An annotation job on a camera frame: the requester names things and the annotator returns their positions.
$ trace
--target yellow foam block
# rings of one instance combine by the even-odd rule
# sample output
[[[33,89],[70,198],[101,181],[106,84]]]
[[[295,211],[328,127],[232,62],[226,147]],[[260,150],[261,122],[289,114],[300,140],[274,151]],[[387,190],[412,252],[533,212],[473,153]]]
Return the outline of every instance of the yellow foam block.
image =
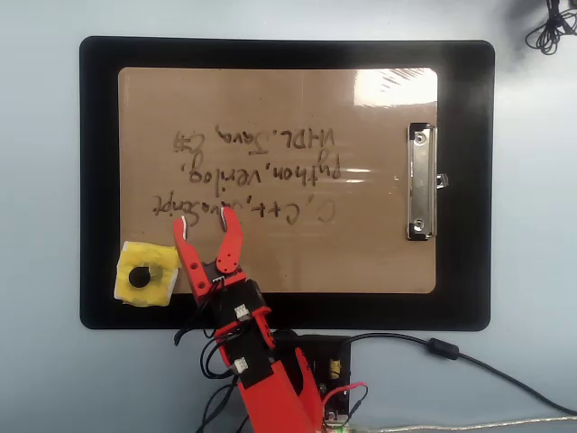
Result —
[[[134,268],[140,266],[149,268],[151,280],[144,287],[136,288],[128,277]],[[179,267],[179,253],[173,246],[126,241],[116,266],[114,298],[135,307],[166,307],[170,303]]]

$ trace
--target white connector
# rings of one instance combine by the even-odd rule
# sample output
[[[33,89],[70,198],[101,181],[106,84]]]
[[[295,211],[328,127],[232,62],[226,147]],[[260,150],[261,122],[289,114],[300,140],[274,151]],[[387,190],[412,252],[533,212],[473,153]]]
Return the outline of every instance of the white connector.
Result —
[[[246,305],[244,304],[239,305],[237,308],[235,308],[234,312],[236,313],[236,318],[238,318],[241,322],[251,318],[251,312],[249,311],[248,308],[246,308]]]
[[[246,363],[244,357],[235,359],[231,368],[234,371],[234,374],[241,374],[242,372],[248,370],[249,365]]]

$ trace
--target light blue table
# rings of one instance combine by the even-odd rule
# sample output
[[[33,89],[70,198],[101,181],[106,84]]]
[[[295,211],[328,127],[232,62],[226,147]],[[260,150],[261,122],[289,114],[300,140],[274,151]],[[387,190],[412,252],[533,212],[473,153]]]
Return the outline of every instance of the light blue table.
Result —
[[[577,407],[577,38],[549,58],[524,47],[545,0],[273,3],[0,5],[0,431],[190,432],[217,386],[198,370],[201,335],[176,349],[169,331],[90,331],[78,319],[78,45],[91,34],[490,41],[497,52],[492,321],[481,333],[440,337]],[[513,8],[533,3],[543,4],[539,14]],[[554,414],[468,364],[412,345],[370,341],[353,353],[353,379],[371,386],[361,424]],[[220,431],[242,417],[235,398]]]

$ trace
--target wire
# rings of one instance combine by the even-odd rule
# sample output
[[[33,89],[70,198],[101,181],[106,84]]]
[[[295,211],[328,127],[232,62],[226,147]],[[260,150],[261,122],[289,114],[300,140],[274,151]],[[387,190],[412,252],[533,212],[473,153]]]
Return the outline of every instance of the wire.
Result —
[[[489,428],[505,428],[505,427],[518,427],[525,426],[528,424],[545,424],[553,422],[575,422],[577,417],[557,417],[557,418],[533,418],[533,419],[519,419],[515,421],[501,421],[501,422],[488,422],[485,424],[475,424],[470,426],[408,426],[408,427],[393,427],[393,428],[360,428],[353,426],[353,433],[403,433],[410,431],[422,431],[422,430],[432,430],[432,431],[472,431],[472,430],[484,430]]]
[[[228,401],[231,398],[231,394],[234,391],[234,388],[236,388],[236,384],[238,382],[238,376],[235,376],[233,378],[233,381],[230,382],[228,385],[225,386],[221,386],[220,388],[218,388],[213,395],[210,397],[210,399],[208,399],[208,401],[206,402],[206,406],[205,406],[205,410],[203,412],[202,415],[202,423],[200,424],[200,426],[197,428],[196,433],[204,433],[205,431],[205,427],[212,421],[214,421],[216,419],[216,417],[218,417],[221,412],[224,410],[224,408],[226,407],[226,405],[228,404]],[[208,409],[210,408],[210,403],[213,402],[213,400],[215,399],[215,397],[222,391],[227,390],[226,394],[224,395],[223,399],[220,401],[220,403],[218,403],[218,405],[215,407],[215,409],[210,413],[210,415],[208,415]]]
[[[480,368],[483,368],[485,370],[487,370],[490,373],[493,373],[495,375],[497,375],[498,377],[505,379],[506,381],[513,383],[514,385],[516,385],[518,388],[520,388],[521,390],[531,394],[533,397],[535,397],[536,399],[540,400],[542,403],[546,404],[547,406],[550,406],[554,409],[559,410],[560,412],[566,413],[568,415],[573,415],[573,416],[577,416],[577,410],[573,410],[573,409],[569,409],[569,408],[565,408],[564,406],[555,403],[554,401],[551,401],[549,399],[547,399],[542,393],[537,392],[536,390],[534,390],[533,388],[531,388],[530,386],[526,385],[525,383],[522,383],[521,381],[518,381],[517,379],[515,379],[514,377],[509,376],[506,373],[503,373],[500,370],[497,370],[495,367],[491,367],[488,364],[485,364],[483,361],[479,361],[478,359],[473,358],[472,356],[468,356],[465,354],[459,354],[459,357],[461,359],[464,359],[465,361],[468,361],[472,364],[475,364],[477,366],[479,366]]]
[[[343,421],[342,423],[338,424],[338,425],[329,426],[328,424],[326,424],[324,415],[325,415],[325,406],[328,403],[328,401],[331,400],[331,398],[333,398],[339,392],[351,391],[351,390],[354,390],[356,388],[360,388],[361,386],[364,387],[364,394],[356,403],[354,403],[354,406],[349,411],[349,414],[347,415],[346,420]],[[354,412],[356,412],[361,407],[362,401],[367,398],[368,394],[369,394],[369,386],[365,382],[357,382],[357,383],[352,383],[350,385],[339,386],[338,388],[334,388],[329,393],[327,393],[325,398],[323,399],[323,424],[325,425],[325,427],[335,430],[335,429],[339,429],[339,428],[346,426],[346,424],[351,420],[351,417],[353,416]]]
[[[238,429],[234,432],[234,433],[241,433],[243,431],[244,428],[244,424],[246,424],[246,422],[249,420],[249,416],[247,415],[246,418],[243,420],[243,422],[241,423],[240,426],[238,426]]]
[[[561,37],[565,34],[577,34],[577,8],[570,7],[559,12],[560,0],[546,0],[549,18],[545,24],[537,27],[525,38],[525,44],[533,50],[540,50],[550,56],[557,52]]]
[[[184,327],[182,327],[181,329],[179,329],[177,331],[177,333],[174,335],[174,345],[179,345],[180,340],[182,339],[182,337],[190,332],[190,331],[194,331],[195,329],[197,329],[197,325],[198,325],[198,321],[201,318],[201,315],[203,313],[203,311],[205,310],[206,306],[208,305],[208,302],[213,294],[213,292],[216,290],[216,288],[218,287],[218,285],[221,283],[222,281],[215,281],[213,282],[213,285],[210,286],[210,290],[208,291],[208,293],[206,294],[206,300],[202,303],[202,305],[200,305],[192,314],[192,316],[187,320],[187,323],[185,324]],[[206,332],[206,328],[203,327],[202,329],[203,333],[205,334],[206,338],[212,338],[213,336],[215,336],[215,331],[214,330],[212,332],[212,334],[208,334]]]
[[[238,327],[234,331],[225,334],[224,336],[219,336],[212,338],[206,345],[203,347],[202,352],[200,352],[200,371],[207,379],[225,379],[227,377],[231,377],[234,373],[232,370],[226,370],[224,373],[213,373],[210,370],[210,361],[215,355],[216,351],[220,349],[223,345],[235,340],[239,336],[242,336],[248,331],[248,327]],[[205,353],[208,347],[212,344],[215,346],[210,350],[208,356],[205,359]]]
[[[344,350],[344,348],[347,345],[349,345],[355,341],[363,340],[366,338],[395,338],[395,339],[399,339],[399,340],[405,340],[405,341],[409,341],[411,343],[424,345],[427,348],[427,350],[429,351],[429,353],[432,355],[439,355],[439,356],[442,356],[444,358],[452,359],[452,360],[456,360],[459,358],[464,359],[465,361],[468,361],[469,363],[477,365],[478,367],[483,368],[484,370],[487,370],[488,372],[497,375],[501,379],[504,379],[507,382],[514,384],[519,389],[523,390],[524,392],[528,393],[529,395],[532,395],[533,397],[535,397],[536,399],[538,399],[539,401],[541,401],[545,405],[547,405],[551,408],[554,408],[556,410],[559,410],[563,413],[566,413],[567,415],[577,416],[577,410],[566,408],[566,407],[564,407],[558,403],[555,403],[555,402],[547,399],[543,394],[541,394],[540,392],[537,392],[536,390],[534,390],[530,386],[526,385],[525,383],[522,383],[521,381],[515,379],[514,377],[511,377],[508,374],[503,373],[502,371],[496,369],[495,367],[492,367],[488,364],[485,364],[482,361],[479,361],[478,359],[473,358],[472,356],[468,356],[466,354],[460,353],[458,346],[451,345],[450,343],[446,343],[446,342],[441,341],[441,340],[437,340],[436,338],[431,338],[428,341],[426,341],[426,340],[423,340],[421,338],[416,338],[414,336],[406,336],[404,334],[395,334],[395,333],[390,333],[390,332],[370,332],[368,334],[360,334],[358,336],[353,336],[351,338],[347,338],[346,340],[344,340],[341,343],[340,353]]]

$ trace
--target circuit board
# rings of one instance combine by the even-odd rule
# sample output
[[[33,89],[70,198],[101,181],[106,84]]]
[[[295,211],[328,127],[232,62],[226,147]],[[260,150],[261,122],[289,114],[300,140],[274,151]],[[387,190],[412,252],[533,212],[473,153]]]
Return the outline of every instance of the circuit board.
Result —
[[[277,341],[277,356],[282,361],[297,394],[300,394],[303,387],[302,373],[294,355],[297,347],[302,349],[308,360],[321,399],[334,388],[349,384],[351,347],[343,346],[346,336],[298,336],[290,330],[276,331],[274,336]],[[348,414],[348,392],[335,395],[325,406],[325,419],[340,419]]]

